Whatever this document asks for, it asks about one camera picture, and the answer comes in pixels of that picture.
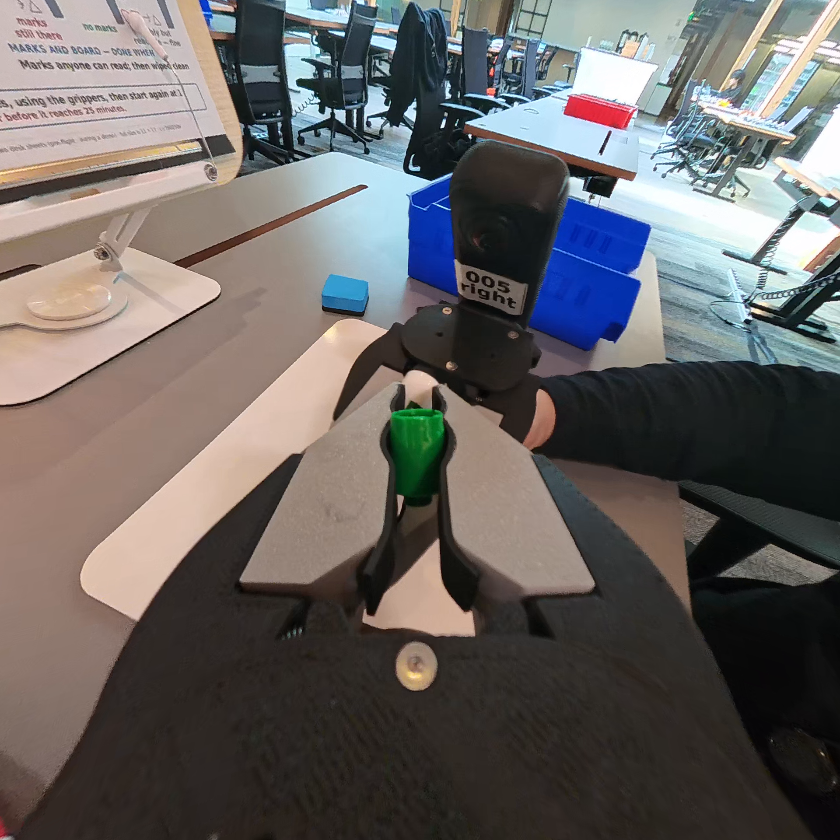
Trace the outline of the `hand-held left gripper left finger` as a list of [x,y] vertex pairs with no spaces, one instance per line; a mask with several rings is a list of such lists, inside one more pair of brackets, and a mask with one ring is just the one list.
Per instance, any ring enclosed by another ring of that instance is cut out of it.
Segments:
[[239,578],[243,590],[335,602],[375,614],[396,564],[392,415],[387,385],[302,454]]

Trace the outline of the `black swivel chair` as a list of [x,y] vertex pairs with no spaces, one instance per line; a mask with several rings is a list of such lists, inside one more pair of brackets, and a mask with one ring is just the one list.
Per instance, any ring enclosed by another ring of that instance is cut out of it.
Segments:
[[686,551],[691,581],[722,574],[770,545],[839,570],[837,521],[694,481],[680,482],[679,495],[717,518],[705,537]]

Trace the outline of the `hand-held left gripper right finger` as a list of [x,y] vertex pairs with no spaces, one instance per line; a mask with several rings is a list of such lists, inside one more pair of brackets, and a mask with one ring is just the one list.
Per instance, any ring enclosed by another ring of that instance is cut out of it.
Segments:
[[444,587],[465,612],[485,602],[586,595],[595,581],[532,453],[446,385],[438,540]]

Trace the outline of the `black jacket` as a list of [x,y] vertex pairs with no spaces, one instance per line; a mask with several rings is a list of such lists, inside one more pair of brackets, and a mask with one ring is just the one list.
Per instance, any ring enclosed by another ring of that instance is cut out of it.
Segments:
[[386,121],[401,125],[420,90],[445,92],[448,65],[447,19],[438,8],[407,5],[397,30],[391,62],[390,106]]

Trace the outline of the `blue whiteboard eraser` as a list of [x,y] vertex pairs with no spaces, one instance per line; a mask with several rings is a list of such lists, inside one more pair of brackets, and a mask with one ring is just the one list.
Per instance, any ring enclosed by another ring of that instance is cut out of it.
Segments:
[[366,313],[369,299],[370,287],[366,280],[330,274],[322,287],[321,309],[360,318]]

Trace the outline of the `standing desk with black legs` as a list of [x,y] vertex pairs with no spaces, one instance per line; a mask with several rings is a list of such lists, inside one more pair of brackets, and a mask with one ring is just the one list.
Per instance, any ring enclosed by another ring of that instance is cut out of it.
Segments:
[[819,343],[838,344],[838,337],[816,316],[826,304],[838,303],[838,236],[806,263],[808,277],[800,286],[766,290],[770,274],[785,275],[784,269],[774,265],[775,254],[784,236],[804,216],[821,217],[839,229],[838,177],[808,169],[804,163],[784,157],[776,158],[774,162],[779,172],[773,183],[794,200],[791,209],[752,254],[729,249],[722,250],[721,254],[759,272],[755,288],[751,292],[745,291],[752,303],[753,321],[765,322]]

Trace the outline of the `person's right hand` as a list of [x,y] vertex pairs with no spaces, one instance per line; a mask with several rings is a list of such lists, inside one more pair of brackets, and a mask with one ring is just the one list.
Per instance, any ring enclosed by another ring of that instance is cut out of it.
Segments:
[[555,405],[549,393],[538,390],[532,425],[523,441],[523,445],[533,451],[544,446],[552,437],[557,422]]

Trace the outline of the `white whiteboard sheet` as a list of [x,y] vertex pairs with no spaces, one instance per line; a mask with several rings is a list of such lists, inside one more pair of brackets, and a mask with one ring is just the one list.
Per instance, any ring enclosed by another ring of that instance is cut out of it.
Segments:
[[81,589],[138,621],[221,518],[326,434],[350,367],[383,328],[342,319],[88,555]]

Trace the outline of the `red plastic bin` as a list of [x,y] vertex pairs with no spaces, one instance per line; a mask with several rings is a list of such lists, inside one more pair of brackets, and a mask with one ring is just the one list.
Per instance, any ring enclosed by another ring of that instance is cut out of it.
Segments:
[[591,94],[571,94],[565,104],[567,117],[597,123],[609,129],[626,130],[638,113],[635,104],[598,98]]

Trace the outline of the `white power strip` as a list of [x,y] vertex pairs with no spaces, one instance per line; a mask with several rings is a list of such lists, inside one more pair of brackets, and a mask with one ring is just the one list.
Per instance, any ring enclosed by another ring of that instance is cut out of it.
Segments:
[[727,269],[729,293],[726,303],[730,306],[734,322],[739,327],[750,330],[753,325],[752,303],[749,295],[741,288],[739,278],[733,268]]

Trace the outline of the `green marker cap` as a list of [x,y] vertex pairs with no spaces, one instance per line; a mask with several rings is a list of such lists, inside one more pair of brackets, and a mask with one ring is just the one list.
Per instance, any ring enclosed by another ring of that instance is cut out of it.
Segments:
[[389,449],[395,469],[395,491],[407,506],[425,507],[438,494],[445,446],[442,412],[410,402],[392,413]]

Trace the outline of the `instruction sign board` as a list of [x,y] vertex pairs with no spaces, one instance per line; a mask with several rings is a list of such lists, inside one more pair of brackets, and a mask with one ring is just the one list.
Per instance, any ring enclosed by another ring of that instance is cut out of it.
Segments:
[[2,1],[2,204],[243,156],[209,2]]

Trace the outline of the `long wooden desk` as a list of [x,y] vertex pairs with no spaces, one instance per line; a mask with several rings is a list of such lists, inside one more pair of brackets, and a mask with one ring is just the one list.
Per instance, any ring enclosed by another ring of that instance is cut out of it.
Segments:
[[745,111],[714,106],[707,102],[699,105],[705,117],[714,119],[723,131],[722,145],[710,168],[694,178],[690,185],[694,193],[734,203],[739,186],[739,170],[764,149],[789,145],[796,135],[766,118],[748,115]]

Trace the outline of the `wooden-edged desk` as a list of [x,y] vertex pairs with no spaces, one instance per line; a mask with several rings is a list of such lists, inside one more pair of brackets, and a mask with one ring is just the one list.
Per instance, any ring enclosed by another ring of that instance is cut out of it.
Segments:
[[638,141],[623,129],[571,117],[556,98],[527,101],[467,122],[465,132],[478,140],[494,140],[550,154],[566,163],[584,192],[608,198],[620,181],[637,177]]

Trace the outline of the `white panel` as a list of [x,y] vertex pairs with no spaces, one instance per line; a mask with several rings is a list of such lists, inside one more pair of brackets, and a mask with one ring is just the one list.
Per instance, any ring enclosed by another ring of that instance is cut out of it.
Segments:
[[575,96],[586,95],[636,106],[657,70],[658,64],[651,61],[582,47],[571,91]]

